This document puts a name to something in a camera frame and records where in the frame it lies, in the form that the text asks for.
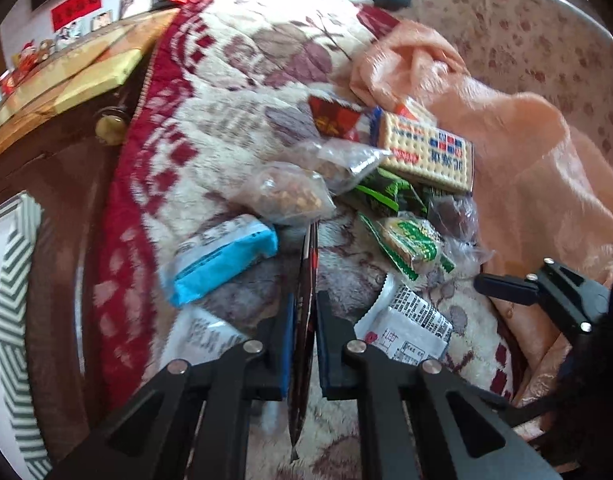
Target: fleece blanket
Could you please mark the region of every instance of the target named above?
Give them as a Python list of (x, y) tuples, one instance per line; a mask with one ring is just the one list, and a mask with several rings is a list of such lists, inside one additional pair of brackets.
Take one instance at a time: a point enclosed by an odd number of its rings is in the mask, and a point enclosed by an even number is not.
[[(182, 8), (152, 59), (104, 219), (94, 302), (114, 406), (157, 372), (176, 316), (160, 290), (158, 266), (185, 238), (242, 213), (225, 197), (261, 162), (319, 136), (309, 95), (359, 102), (349, 89), (352, 62), (397, 23), (349, 0), (193, 0)], [(245, 332), (274, 314), (282, 273), (298, 272), (303, 232), (279, 235), (277, 257), (200, 303)], [(359, 319), (391, 268), (355, 211), (337, 203), (321, 222), (317, 283), (330, 291), (336, 312)], [(506, 326), (487, 298), (469, 281), (427, 297), (455, 327), (445, 364), (512, 396)], [(359, 478), (355, 404), (322, 400), (317, 378), (314, 370), (300, 460), (289, 464), (281, 416), (253, 424), (249, 478)]]

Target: red sign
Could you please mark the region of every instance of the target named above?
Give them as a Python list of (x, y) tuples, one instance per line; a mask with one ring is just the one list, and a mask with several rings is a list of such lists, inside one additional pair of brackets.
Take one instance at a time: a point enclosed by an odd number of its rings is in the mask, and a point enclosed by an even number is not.
[(102, 0), (67, 0), (51, 10), (53, 32), (101, 8)]

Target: cracker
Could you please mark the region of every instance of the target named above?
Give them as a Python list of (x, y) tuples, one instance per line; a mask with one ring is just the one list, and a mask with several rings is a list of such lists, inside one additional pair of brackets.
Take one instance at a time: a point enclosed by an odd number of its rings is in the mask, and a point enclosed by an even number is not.
[(429, 124), (383, 112), (378, 147), (392, 155), (381, 166), (450, 192), (471, 192), (473, 143)]

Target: nutrition label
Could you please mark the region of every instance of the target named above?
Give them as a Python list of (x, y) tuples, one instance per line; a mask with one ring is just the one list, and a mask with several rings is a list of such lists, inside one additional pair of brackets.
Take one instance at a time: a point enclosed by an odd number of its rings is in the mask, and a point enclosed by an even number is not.
[(417, 365), (426, 357), (426, 352), (416, 345), (405, 341), (393, 354), (395, 361), (400, 361), (408, 365)]
[(446, 318), (406, 285), (401, 285), (397, 289), (390, 307), (412, 319), (433, 335), (449, 342), (452, 327)]

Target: cracker package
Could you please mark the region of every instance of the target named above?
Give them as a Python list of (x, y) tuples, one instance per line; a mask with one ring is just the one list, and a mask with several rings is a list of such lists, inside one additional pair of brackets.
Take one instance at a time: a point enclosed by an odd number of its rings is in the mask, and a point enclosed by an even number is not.
[(381, 163), (389, 171), (450, 192), (473, 189), (474, 149), (468, 140), (382, 110), (376, 146), (391, 150)]
[(411, 290), (453, 279), (455, 264), (444, 253), (444, 241), (428, 220), (404, 215), (373, 221), (362, 213), (359, 216)]
[(430, 126), (438, 125), (435, 115), (412, 97), (407, 97), (404, 101), (395, 105), (394, 112), (417, 123), (429, 124)]

